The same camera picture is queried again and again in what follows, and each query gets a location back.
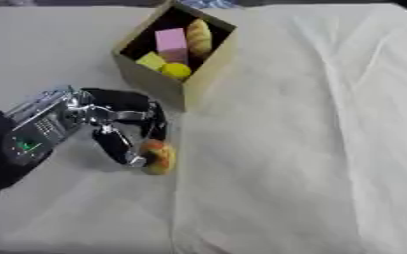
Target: white tablecloth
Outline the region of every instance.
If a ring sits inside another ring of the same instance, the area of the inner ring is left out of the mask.
[[[127,88],[110,57],[149,9],[0,9],[0,109],[56,84]],[[0,195],[0,250],[407,253],[407,11],[209,10],[237,54],[173,122],[176,173],[146,176],[86,137]]]

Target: pink block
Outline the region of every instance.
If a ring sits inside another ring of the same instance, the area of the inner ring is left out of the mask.
[[[184,29],[174,28],[156,31],[157,52],[167,62],[187,64],[187,42]]]

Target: green light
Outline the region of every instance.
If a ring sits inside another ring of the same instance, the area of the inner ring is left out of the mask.
[[[25,151],[31,150],[34,147],[36,147],[36,144],[33,142],[24,142],[24,141],[19,141],[17,142],[17,146]]]

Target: cardboard box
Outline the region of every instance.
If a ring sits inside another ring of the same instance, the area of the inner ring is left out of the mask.
[[[189,58],[193,74],[186,80],[170,79],[135,62],[144,54],[156,50],[155,31],[185,28],[195,18],[208,22],[213,34],[213,51],[204,61]],[[120,42],[113,49],[113,56],[128,83],[137,85],[178,110],[186,111],[199,103],[218,72],[229,64],[234,52],[235,29],[234,25],[212,15],[176,1],[168,1]]]

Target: toy fruit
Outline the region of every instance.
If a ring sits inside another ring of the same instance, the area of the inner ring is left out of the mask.
[[[162,68],[162,74],[176,80],[184,80],[191,75],[192,71],[183,63],[166,63]]]
[[[143,55],[136,63],[153,71],[159,71],[166,64],[165,60],[154,52]]]
[[[212,33],[206,21],[195,19],[187,26],[187,45],[190,52],[200,58],[212,51]]]
[[[175,149],[165,142],[148,139],[140,147],[142,153],[153,154],[154,160],[147,165],[148,173],[163,175],[171,170],[176,164]]]

